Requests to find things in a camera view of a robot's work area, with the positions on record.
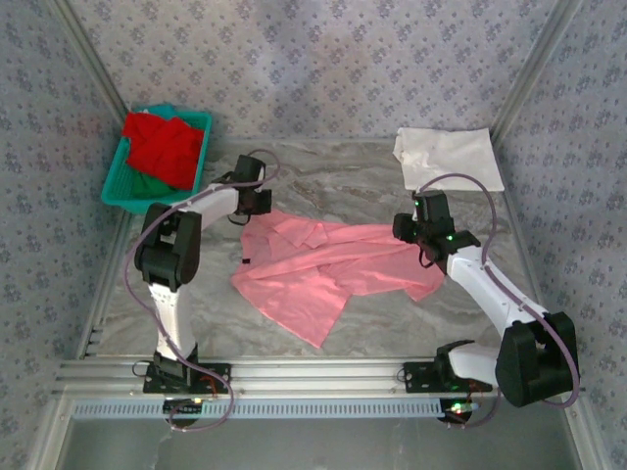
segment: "pink shirt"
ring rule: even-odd
[[[348,299],[405,289],[419,301],[444,279],[390,225],[346,225],[281,211],[252,217],[233,286],[265,316],[319,348]]]

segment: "cable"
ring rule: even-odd
[[[490,277],[490,279],[492,280],[492,282],[494,282],[497,285],[497,287],[499,287],[499,289],[503,291],[504,294],[506,294],[510,299],[512,299],[518,305],[519,308],[522,308],[531,316],[533,316],[536,320],[538,320],[538,322],[547,331],[547,333],[549,333],[551,338],[553,338],[553,340],[559,347],[559,350],[561,351],[564,358],[566,359],[566,363],[568,364],[568,369],[570,370],[570,375],[572,376],[572,393],[570,394],[570,397],[568,398],[568,400],[565,401],[564,403],[555,403],[553,401],[547,401],[547,400],[544,400],[544,402],[556,408],[567,408],[568,406],[571,406],[575,401],[577,401],[577,398],[579,397],[580,381],[579,381],[579,373],[577,372],[577,365],[575,364],[575,360],[570,354],[568,347],[566,346],[564,341],[559,337],[559,335],[554,330],[554,328],[544,318],[543,314],[540,312],[537,312],[536,310],[531,308],[529,305],[527,305],[523,300],[519,299],[515,293],[513,293],[510,289],[507,288],[507,286],[503,282],[501,282],[501,280],[494,274],[490,266],[486,264],[488,261],[488,248],[490,247],[490,244],[492,243],[495,236],[497,235],[497,208],[494,204],[494,200],[492,199],[492,195],[490,194],[488,189],[481,183],[481,181],[463,173],[447,173],[447,174],[438,176],[436,178],[433,178],[431,181],[421,186],[420,189],[418,190],[418,193],[422,193],[426,188],[431,186],[433,183],[436,183],[446,178],[463,178],[463,179],[472,181],[477,186],[479,186],[479,188],[481,188],[481,191],[483,191],[483,194],[485,194],[486,198],[488,199],[488,204],[490,205],[490,212],[492,213],[492,227],[490,229],[490,234],[488,235],[488,239],[486,240],[486,243],[483,245],[483,248],[481,250],[481,263],[483,264],[483,268],[488,274],[488,277]]]
[[[178,203],[178,204],[173,205],[167,211],[165,211],[160,216],[158,216],[146,228],[146,230],[144,230],[141,233],[141,235],[139,235],[139,237],[137,238],[137,240],[135,241],[135,243],[133,244],[131,249],[126,254],[126,257],[124,258],[124,262],[123,262],[123,265],[122,265],[123,266],[123,271],[122,272],[123,272],[124,287],[126,288],[126,291],[130,294],[130,296],[140,306],[142,306],[148,313],[150,313],[150,316],[153,318],[153,320],[157,324],[157,329],[159,330],[161,335],[166,340],[166,343],[168,344],[168,347],[174,353],[174,355],[176,356],[176,359],[178,359],[179,362],[181,362],[182,364],[186,365],[187,367],[189,367],[191,369],[194,369],[194,370],[197,370],[201,374],[207,375],[209,377],[213,377],[214,379],[220,381],[224,385],[226,390],[228,391],[229,404],[228,404],[228,407],[227,407],[226,411],[224,412],[224,414],[221,416],[220,419],[218,419],[214,423],[209,424],[207,426],[202,426],[202,427],[198,427],[198,428],[181,428],[181,427],[176,426],[174,424],[174,421],[173,421],[173,416],[176,413],[176,408],[174,408],[172,410],[173,412],[171,411],[170,412],[170,416],[169,416],[169,425],[170,425],[170,427],[174,431],[180,431],[182,433],[192,433],[192,432],[195,433],[195,432],[207,431],[207,430],[216,428],[220,424],[224,423],[226,421],[226,419],[228,419],[228,416],[230,415],[230,413],[233,411],[233,406],[235,405],[235,394],[233,392],[233,389],[232,389],[231,385],[228,383],[228,381],[224,380],[221,375],[216,374],[214,371],[206,369],[205,367],[201,367],[198,364],[194,364],[193,362],[188,361],[186,357],[183,357],[183,354],[181,353],[181,351],[178,349],[178,347],[176,346],[176,344],[174,343],[174,341],[170,337],[170,335],[168,333],[168,330],[166,330],[166,327],[164,326],[164,323],[161,321],[161,318],[159,317],[159,315],[149,305],[147,305],[141,299],[139,299],[139,297],[137,297],[137,295],[135,294],[133,289],[130,287],[130,282],[128,281],[128,268],[130,267],[130,264],[133,261],[133,258],[135,256],[135,252],[140,247],[140,245],[144,242],[146,237],[148,237],[148,235],[150,233],[152,233],[152,231],[155,230],[162,221],[167,219],[169,216],[171,216],[173,213],[175,213],[179,209],[182,209],[182,208],[185,208],[185,207],[189,207],[193,203],[195,203],[197,201],[200,201],[201,199],[206,198],[207,196],[209,196],[211,194],[214,194],[217,191],[222,191],[222,190],[228,189],[228,188],[247,188],[247,187],[251,187],[251,186],[259,186],[260,184],[267,183],[270,180],[276,178],[278,176],[280,170],[281,170],[281,162],[278,159],[278,157],[273,152],[271,152],[270,150],[266,150],[266,149],[255,149],[255,150],[253,150],[252,152],[250,152],[248,154],[248,157],[251,157],[251,156],[253,156],[254,154],[257,154],[257,153],[265,153],[265,154],[268,154],[268,155],[270,155],[271,157],[274,158],[274,160],[276,162],[276,168],[274,169],[274,171],[272,172],[272,174],[270,176],[268,176],[268,177],[266,177],[264,179],[261,179],[259,181],[253,181],[253,182],[249,182],[249,183],[226,183],[226,184],[223,184],[223,185],[218,186],[218,187],[208,188],[208,189],[205,189],[204,191],[201,191],[200,193],[190,197],[189,199],[183,201],[182,203]]]

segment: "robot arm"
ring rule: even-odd
[[[572,390],[572,377],[555,341],[538,320],[522,308],[527,305],[549,322],[577,361],[575,330],[563,312],[550,314],[530,299],[487,258],[482,263],[479,241],[468,231],[455,231],[446,196],[441,191],[414,195],[413,214],[399,213],[394,236],[421,248],[425,257],[476,301],[494,323],[502,338],[500,348],[471,341],[456,342],[438,350],[441,379],[474,379],[501,388],[515,406],[544,400]],[[517,304],[488,275],[484,266],[522,304]]]
[[[240,156],[237,166],[218,183],[252,183],[265,178],[265,164],[250,156]],[[166,331],[184,357],[198,363],[197,342],[191,327],[189,282],[200,263],[201,232],[219,218],[231,214],[251,215],[270,212],[271,191],[259,186],[228,187],[209,194],[176,211],[151,232],[135,253],[135,267],[149,285],[151,296]],[[154,204],[144,220],[143,230],[168,211],[170,206]],[[161,332],[155,351],[156,373],[165,381],[190,388],[195,373],[176,360]]]

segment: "towel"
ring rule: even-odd
[[[401,127],[393,153],[401,162],[405,188],[412,191],[446,173],[474,176],[488,191],[505,189],[488,129],[447,132]],[[472,181],[462,178],[446,178],[430,188],[480,191]]]

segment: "teal plastic basket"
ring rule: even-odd
[[[160,112],[160,107],[149,108],[151,113],[162,116],[162,118],[171,118],[172,112]],[[132,196],[133,173],[136,171],[126,164],[128,152],[130,151],[130,141],[123,137],[118,144],[114,160],[109,169],[105,186],[102,190],[102,201],[109,206],[119,206],[126,211],[132,213],[146,213],[148,208],[154,203],[164,203],[171,205],[183,199],[187,199],[200,191],[200,185],[203,178],[203,166],[205,157],[209,148],[209,131],[212,127],[212,117],[207,113],[196,113],[191,111],[175,111],[173,114],[195,129],[205,132],[203,137],[203,146],[200,149],[198,158],[198,166],[196,168],[196,178],[194,179],[194,187],[191,191],[177,191],[158,199],[136,199]]]

